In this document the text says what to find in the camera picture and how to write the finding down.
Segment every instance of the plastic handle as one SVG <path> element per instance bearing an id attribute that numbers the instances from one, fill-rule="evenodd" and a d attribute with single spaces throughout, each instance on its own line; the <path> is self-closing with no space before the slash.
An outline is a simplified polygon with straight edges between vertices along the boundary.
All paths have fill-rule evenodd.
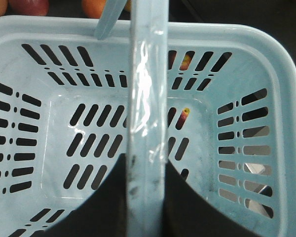
<path id="1" fill-rule="evenodd" d="M 127 237 L 161 236 L 167 162 L 167 0 L 133 0 Z"/>
<path id="2" fill-rule="evenodd" d="M 127 0 L 107 0 L 102 16 L 99 20 L 94 36 L 98 40 L 104 40 L 110 34 L 118 20 Z"/>

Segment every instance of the red object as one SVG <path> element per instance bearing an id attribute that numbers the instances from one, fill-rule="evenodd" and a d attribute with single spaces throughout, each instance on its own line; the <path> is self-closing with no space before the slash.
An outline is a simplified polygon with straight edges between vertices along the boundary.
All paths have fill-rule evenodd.
<path id="1" fill-rule="evenodd" d="M 184 108 L 180 114 L 178 121 L 177 121 L 176 129 L 180 130 L 183 127 L 185 120 L 188 117 L 188 114 L 189 114 L 189 108 Z"/>
<path id="2" fill-rule="evenodd" d="M 21 15 L 46 16 L 49 9 L 48 0 L 9 0 L 12 10 Z"/>

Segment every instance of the plastic basket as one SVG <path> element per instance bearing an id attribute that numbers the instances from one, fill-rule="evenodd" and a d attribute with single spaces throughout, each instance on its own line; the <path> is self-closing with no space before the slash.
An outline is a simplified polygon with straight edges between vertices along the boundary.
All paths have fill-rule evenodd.
<path id="1" fill-rule="evenodd" d="M 94 20 L 0 18 L 0 237 L 63 219 L 126 152 L 129 26 L 118 21 L 99 41 Z M 288 53 L 250 27 L 183 23 L 169 24 L 168 50 L 170 161 L 237 223 L 296 236 Z M 185 54 L 192 61 L 180 70 Z"/>

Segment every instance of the clear plastic film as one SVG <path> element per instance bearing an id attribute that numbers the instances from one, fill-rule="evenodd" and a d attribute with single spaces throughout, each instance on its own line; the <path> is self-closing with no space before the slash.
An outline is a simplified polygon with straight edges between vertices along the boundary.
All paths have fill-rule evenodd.
<path id="1" fill-rule="evenodd" d="M 167 1 L 132 2 L 127 236 L 160 236 L 166 156 Z"/>

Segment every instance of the black surface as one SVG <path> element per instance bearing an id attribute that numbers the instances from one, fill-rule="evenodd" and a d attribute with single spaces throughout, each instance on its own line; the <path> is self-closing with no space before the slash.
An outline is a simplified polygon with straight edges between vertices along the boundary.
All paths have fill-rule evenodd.
<path id="1" fill-rule="evenodd" d="M 35 237 L 124 237 L 126 225 L 125 155 L 82 206 L 63 221 Z M 163 237 L 257 237 L 210 206 L 166 166 Z"/>
<path id="2" fill-rule="evenodd" d="M 208 23 L 255 27 L 277 39 L 296 64 L 296 0 L 182 0 Z"/>
<path id="3" fill-rule="evenodd" d="M 165 185 L 164 237 L 258 237 L 209 205 L 170 162 Z"/>
<path id="4" fill-rule="evenodd" d="M 77 210 L 37 237 L 124 237 L 125 155 L 102 185 Z"/>

